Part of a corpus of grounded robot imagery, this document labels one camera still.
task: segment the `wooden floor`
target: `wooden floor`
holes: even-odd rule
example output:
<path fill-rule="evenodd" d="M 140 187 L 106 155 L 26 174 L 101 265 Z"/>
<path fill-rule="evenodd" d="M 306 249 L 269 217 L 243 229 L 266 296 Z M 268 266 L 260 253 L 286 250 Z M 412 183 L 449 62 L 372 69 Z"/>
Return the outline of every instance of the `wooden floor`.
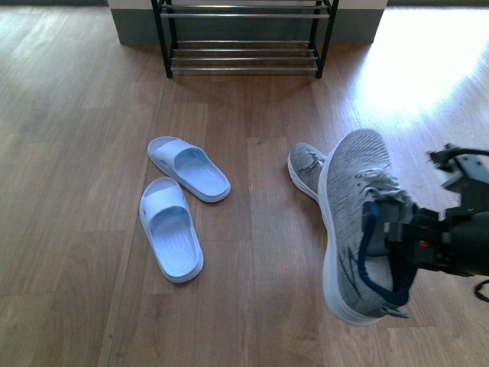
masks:
<path fill-rule="evenodd" d="M 287 153 L 385 137 L 420 206 L 454 206 L 427 163 L 489 148 L 489 11 L 388 8 L 373 44 L 333 44 L 325 76 L 164 77 L 107 8 L 0 8 L 0 366 L 487 366 L 482 277 L 420 271 L 408 320 L 354 327 L 322 296 L 327 233 Z M 205 256 L 161 274 L 138 218 L 162 173 L 147 143 L 203 147 L 232 183 L 186 192 Z"/>

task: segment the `sneaker sole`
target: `sneaker sole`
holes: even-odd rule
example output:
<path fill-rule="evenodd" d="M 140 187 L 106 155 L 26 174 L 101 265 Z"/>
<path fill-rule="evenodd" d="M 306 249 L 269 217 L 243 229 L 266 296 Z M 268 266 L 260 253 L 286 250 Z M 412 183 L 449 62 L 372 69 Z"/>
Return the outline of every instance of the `sneaker sole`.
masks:
<path fill-rule="evenodd" d="M 296 171 L 292 167 L 292 162 L 290 161 L 290 153 L 289 157 L 287 158 L 287 166 L 289 168 L 289 175 L 290 178 L 292 179 L 294 185 L 297 186 L 299 190 L 301 190 L 303 193 L 305 193 L 307 196 L 313 198 L 317 203 L 319 203 L 319 198 L 317 193 L 312 191 L 300 178 L 297 176 Z"/>
<path fill-rule="evenodd" d="M 325 195 L 319 196 L 319 207 L 321 208 L 322 221 L 328 231 L 328 244 L 326 246 L 326 255 L 322 270 L 322 290 L 328 307 L 340 320 L 355 326 L 367 326 L 376 323 L 379 319 L 376 317 L 367 317 L 351 309 L 342 298 L 338 286 L 338 251 L 336 248 L 335 227 L 333 226 L 332 214 L 329 209 L 327 176 L 329 163 L 333 157 L 336 147 L 326 158 L 324 167 L 319 175 L 318 190 L 324 190 Z"/>

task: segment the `gray sneaker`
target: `gray sneaker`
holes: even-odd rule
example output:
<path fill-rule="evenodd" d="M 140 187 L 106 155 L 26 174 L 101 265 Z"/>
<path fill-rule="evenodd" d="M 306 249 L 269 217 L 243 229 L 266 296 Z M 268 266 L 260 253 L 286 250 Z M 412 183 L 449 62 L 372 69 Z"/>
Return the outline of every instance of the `gray sneaker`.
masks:
<path fill-rule="evenodd" d="M 318 181 L 326 156 L 307 143 L 293 146 L 287 158 L 290 178 L 294 184 L 317 203 Z"/>
<path fill-rule="evenodd" d="M 319 177 L 319 206 L 328 230 L 323 290 L 346 323 L 369 325 L 409 299 L 416 269 L 384 244 L 385 222 L 410 222 L 417 206 L 390 169 L 382 137 L 357 130 L 343 138 Z"/>

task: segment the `shoe rack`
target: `shoe rack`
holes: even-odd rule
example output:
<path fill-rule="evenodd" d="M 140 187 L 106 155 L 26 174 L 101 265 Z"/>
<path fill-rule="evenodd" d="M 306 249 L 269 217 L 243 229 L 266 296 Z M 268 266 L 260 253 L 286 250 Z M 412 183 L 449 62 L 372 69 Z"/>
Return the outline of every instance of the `shoe rack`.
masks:
<path fill-rule="evenodd" d="M 310 72 L 317 78 L 322 76 L 339 0 L 214 0 L 214 5 L 203 5 L 200 0 L 190 2 L 151 0 L 168 78 L 176 71 Z M 320 22 L 325 24 L 323 20 L 327 25 L 319 27 Z M 270 26 L 280 22 L 283 25 L 277 26 L 274 37 L 270 37 Z M 292 39 L 280 39 L 281 34 L 291 38 L 287 34 L 293 33 L 288 31 L 294 29 L 291 22 L 301 22 L 295 25 L 303 31 L 293 34 Z M 207 29 L 212 25 L 206 39 L 186 39 L 189 28 L 199 34 L 202 24 Z M 229 31 L 232 35 L 233 29 L 241 29 L 241 34 L 235 32 L 239 34 L 236 39 L 214 37 Z M 243 39 L 243 33 L 249 38 Z"/>

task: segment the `white sneaker sole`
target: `white sneaker sole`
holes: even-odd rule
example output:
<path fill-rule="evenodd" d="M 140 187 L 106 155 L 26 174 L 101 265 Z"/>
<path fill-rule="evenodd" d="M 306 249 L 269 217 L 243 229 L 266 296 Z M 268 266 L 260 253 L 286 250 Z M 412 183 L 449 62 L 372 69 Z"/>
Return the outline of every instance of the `white sneaker sole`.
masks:
<path fill-rule="evenodd" d="M 338 285 L 338 251 L 336 249 L 335 227 L 333 226 L 332 214 L 328 202 L 328 169 L 331 161 L 330 157 L 335 153 L 336 147 L 326 158 L 324 167 L 319 175 L 318 197 L 319 207 L 321 208 L 322 221 L 328 231 L 328 245 L 324 266 L 322 269 L 322 290 L 324 298 L 331 311 L 342 321 L 355 326 L 367 326 L 376 323 L 376 317 L 367 317 L 351 309 L 343 300 Z"/>

